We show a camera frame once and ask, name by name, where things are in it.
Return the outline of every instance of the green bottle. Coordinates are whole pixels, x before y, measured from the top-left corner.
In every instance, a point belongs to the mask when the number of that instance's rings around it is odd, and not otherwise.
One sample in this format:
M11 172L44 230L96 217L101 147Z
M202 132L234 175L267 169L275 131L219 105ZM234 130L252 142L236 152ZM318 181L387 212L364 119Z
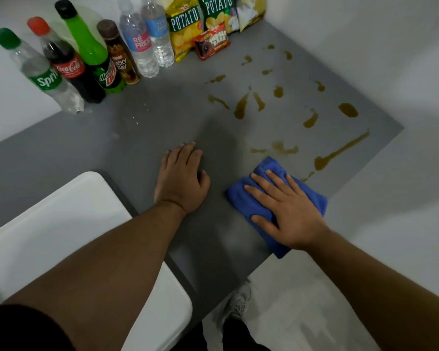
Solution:
M73 4L68 0L59 0L55 3L55 9L70 29L83 61L88 64L99 84L107 93L121 92L125 82L109 57L107 48L94 38Z

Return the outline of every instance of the black sleeve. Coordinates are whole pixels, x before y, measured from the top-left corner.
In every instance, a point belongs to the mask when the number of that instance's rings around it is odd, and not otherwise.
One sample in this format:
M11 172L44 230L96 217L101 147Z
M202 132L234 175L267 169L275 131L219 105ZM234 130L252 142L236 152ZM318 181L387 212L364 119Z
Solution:
M0 350L75 351L75 348L46 314L20 305L0 305Z

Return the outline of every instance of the plastic bottle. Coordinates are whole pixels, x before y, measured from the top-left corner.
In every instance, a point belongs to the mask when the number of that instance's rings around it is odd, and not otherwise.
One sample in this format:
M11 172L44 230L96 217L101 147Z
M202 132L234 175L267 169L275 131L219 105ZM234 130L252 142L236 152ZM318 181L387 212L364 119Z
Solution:
M83 61L88 64L102 88L106 93L121 92L125 82L109 57L107 48L94 38L73 4L68 0L59 0L55 3L55 9L70 29Z
M146 78L158 75L160 67L154 57L150 35L143 18L133 11L130 0L117 0L117 4L122 12L119 27L140 74Z
M169 37L169 27L166 21L164 7L157 0L142 0L141 15L146 22L154 55L158 64L167 68L174 64L174 52Z
M43 18L30 18L28 26L39 37L45 57L62 77L76 87L86 102L100 103L106 97L89 66L83 63L70 43L60 38Z
M76 114L85 109L85 101L76 88L62 78L47 58L18 38L8 28L0 29L0 45L20 71L45 94L52 97L64 111Z
M139 82L141 75L138 73L137 66L129 49L120 37L116 23L109 19L103 19L98 22L96 29L104 39L109 56L117 66L123 81L127 85L134 85Z

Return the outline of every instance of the hand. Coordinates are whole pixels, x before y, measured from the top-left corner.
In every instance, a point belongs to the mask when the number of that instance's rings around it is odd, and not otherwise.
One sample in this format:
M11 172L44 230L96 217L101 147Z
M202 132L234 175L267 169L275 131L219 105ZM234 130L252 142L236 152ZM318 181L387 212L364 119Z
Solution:
M287 186L270 170L265 173L275 186L259 175L250 176L267 194L249 185L244 188L274 213L278 226L258 215L252 216L252 221L277 242L293 249L306 249L316 235L328 231L327 224L290 175L286 175Z
M182 208L184 215L197 209L208 193L210 177L197 171L203 152L193 150L195 142L181 144L168 151L161 161L158 183L154 189L154 203L171 202Z

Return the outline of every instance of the person's left hand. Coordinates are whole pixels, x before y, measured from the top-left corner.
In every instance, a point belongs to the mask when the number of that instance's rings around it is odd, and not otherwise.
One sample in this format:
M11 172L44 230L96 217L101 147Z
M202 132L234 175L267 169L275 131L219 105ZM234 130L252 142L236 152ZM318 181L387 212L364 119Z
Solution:
M154 189L155 204L171 202L188 214L203 202L210 188L210 177L203 170L198 179L197 171L203 152L194 151L194 147L195 142L192 142L166 152Z

